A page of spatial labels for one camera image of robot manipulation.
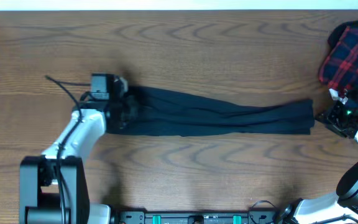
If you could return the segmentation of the black leggings red waistband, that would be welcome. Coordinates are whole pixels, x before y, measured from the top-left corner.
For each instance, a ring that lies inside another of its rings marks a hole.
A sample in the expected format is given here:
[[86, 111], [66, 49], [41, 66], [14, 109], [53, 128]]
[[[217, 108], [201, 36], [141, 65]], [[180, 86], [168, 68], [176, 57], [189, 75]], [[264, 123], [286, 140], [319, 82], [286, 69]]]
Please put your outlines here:
[[311, 99], [267, 107], [242, 106], [187, 93], [131, 86], [137, 116], [109, 134], [214, 136], [230, 133], [304, 134], [314, 126]]

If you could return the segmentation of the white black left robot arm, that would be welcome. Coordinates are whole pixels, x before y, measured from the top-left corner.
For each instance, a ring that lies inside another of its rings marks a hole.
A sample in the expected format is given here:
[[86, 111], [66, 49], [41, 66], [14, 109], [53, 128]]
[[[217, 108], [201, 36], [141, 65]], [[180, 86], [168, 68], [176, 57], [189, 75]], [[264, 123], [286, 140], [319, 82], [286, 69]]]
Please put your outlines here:
[[84, 163], [99, 138], [136, 118], [129, 93], [84, 93], [58, 139], [19, 169], [19, 223], [112, 223], [109, 205], [90, 202]]

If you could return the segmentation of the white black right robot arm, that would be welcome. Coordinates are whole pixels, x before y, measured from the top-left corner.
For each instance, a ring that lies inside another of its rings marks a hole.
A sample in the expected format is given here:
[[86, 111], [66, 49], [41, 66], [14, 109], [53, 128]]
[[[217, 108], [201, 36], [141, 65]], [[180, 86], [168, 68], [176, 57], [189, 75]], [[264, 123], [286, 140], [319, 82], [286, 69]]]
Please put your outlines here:
[[[319, 120], [338, 135], [358, 143], [358, 98], [345, 97]], [[340, 179], [336, 191], [314, 199], [298, 199], [277, 215], [276, 223], [358, 223], [358, 162]]]

